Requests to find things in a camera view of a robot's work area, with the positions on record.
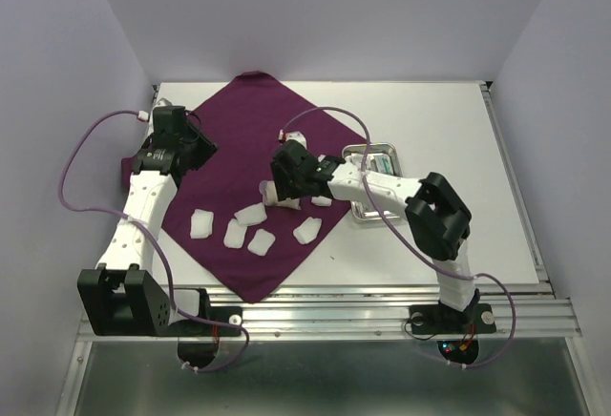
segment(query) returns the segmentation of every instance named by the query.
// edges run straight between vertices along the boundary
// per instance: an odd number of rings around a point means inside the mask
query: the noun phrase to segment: white tabletop
[[[158,98],[194,109],[224,85],[163,83]],[[535,264],[478,83],[285,85],[316,105],[336,106],[358,114],[368,125],[373,142],[389,142],[396,147],[404,177],[425,177],[430,171],[444,175],[473,214],[469,260],[474,273],[489,272],[510,284],[537,282]],[[349,117],[331,115],[362,134]],[[411,238],[407,223],[400,223],[399,229]],[[161,232],[159,242],[172,264],[176,284],[220,285],[165,232]],[[166,281],[157,258],[153,273],[157,281]],[[283,287],[434,283],[433,271],[412,256],[384,224],[364,226],[347,213],[284,281]]]

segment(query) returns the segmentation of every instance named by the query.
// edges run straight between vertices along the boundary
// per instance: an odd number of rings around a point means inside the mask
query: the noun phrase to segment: maroon fabric
[[[222,243],[234,213],[261,201],[259,182],[271,179],[269,163],[278,148],[278,132],[291,117],[312,107],[273,77],[247,73],[196,109],[201,131],[219,145],[219,151],[182,180],[165,215],[163,230],[245,302],[260,302],[276,289],[348,211],[345,201],[333,201],[331,207],[321,208],[302,198],[301,211],[265,208],[267,220],[248,227],[242,249],[227,249]],[[301,131],[308,150],[316,156],[339,155],[345,146],[364,142],[322,112],[305,116],[288,130]],[[122,167],[128,180],[130,161],[124,160]],[[195,209],[214,212],[213,233],[207,239],[189,237]],[[323,226],[316,240],[302,245],[293,237],[293,230],[308,217],[321,218]],[[263,258],[246,250],[259,228],[276,237]]]

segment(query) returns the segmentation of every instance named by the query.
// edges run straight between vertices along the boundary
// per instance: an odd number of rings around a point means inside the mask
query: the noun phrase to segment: silver tray
[[[363,152],[365,151],[365,144],[353,144],[346,146],[342,151],[342,157],[350,161],[353,156],[356,156],[356,164],[360,164],[363,159]],[[399,157],[397,150],[392,144],[388,142],[377,142],[372,143],[369,155],[368,155],[368,168],[378,173],[384,173],[386,175],[397,176],[401,175],[401,165],[399,165]],[[357,201],[350,202],[352,207],[352,214],[356,221],[369,222],[371,220],[380,220],[380,215],[373,211],[369,206],[359,203]],[[385,211],[384,215],[387,218],[400,218],[396,214]]]

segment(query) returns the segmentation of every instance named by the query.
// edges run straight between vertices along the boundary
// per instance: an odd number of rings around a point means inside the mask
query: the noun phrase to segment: white wall
[[[111,221],[65,212],[55,189],[97,117],[148,107],[151,89],[106,0],[0,0],[0,414],[53,414],[93,267]],[[136,124],[101,129],[69,193],[118,205]]]
[[[109,0],[160,80],[492,79],[540,0]]]
[[[542,0],[493,86],[552,281],[611,406],[611,0]]]

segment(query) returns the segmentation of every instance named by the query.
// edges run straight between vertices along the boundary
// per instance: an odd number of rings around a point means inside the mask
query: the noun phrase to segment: white cloth piece
[[[259,184],[259,192],[263,196],[263,204],[265,206],[280,206],[281,208],[301,210],[298,198],[289,198],[278,201],[278,193],[276,192],[276,184],[273,180],[262,180]]]
[[[237,220],[232,218],[227,225],[225,238],[222,243],[230,249],[241,249],[244,245],[247,227],[242,227]]]
[[[204,239],[212,235],[214,213],[196,209],[191,216],[191,239]]]
[[[263,203],[248,206],[247,208],[238,211],[236,214],[234,214],[234,216],[242,227],[258,225],[267,219],[267,214],[265,213],[265,206],[263,206]]]
[[[315,204],[316,206],[324,206],[324,207],[329,207],[331,205],[331,203],[333,202],[333,200],[331,198],[327,198],[327,197],[312,197],[312,204]]]
[[[275,240],[276,237],[260,228],[255,233],[255,238],[248,243],[248,250],[259,257],[264,257]]]
[[[318,237],[322,225],[321,218],[307,218],[304,223],[293,230],[293,236],[300,244],[310,244]]]

